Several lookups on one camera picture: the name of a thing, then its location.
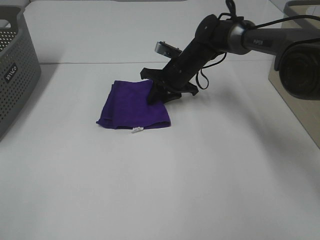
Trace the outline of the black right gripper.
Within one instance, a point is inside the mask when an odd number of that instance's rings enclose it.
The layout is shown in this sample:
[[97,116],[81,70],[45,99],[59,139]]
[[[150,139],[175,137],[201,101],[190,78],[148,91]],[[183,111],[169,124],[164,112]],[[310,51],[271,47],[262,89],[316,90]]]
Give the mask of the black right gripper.
[[216,49],[192,40],[178,57],[170,58],[163,69],[143,68],[140,72],[141,79],[152,81],[147,103],[153,105],[160,101],[165,104],[180,99],[182,93],[195,96],[199,90],[190,80],[217,56]]

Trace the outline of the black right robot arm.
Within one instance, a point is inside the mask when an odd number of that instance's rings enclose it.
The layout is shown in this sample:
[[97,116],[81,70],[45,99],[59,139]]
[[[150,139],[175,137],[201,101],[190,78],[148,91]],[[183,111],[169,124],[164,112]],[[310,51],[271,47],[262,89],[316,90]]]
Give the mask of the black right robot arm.
[[169,58],[162,69],[142,69],[142,79],[152,81],[147,102],[179,99],[183,93],[196,95],[200,84],[191,79],[211,67],[213,60],[227,54],[257,51],[274,56],[274,70],[284,89],[302,100],[320,98],[320,31],[316,28],[272,28],[255,25],[243,17],[222,20],[211,14],[198,25],[194,38],[180,50],[163,41],[155,51]]

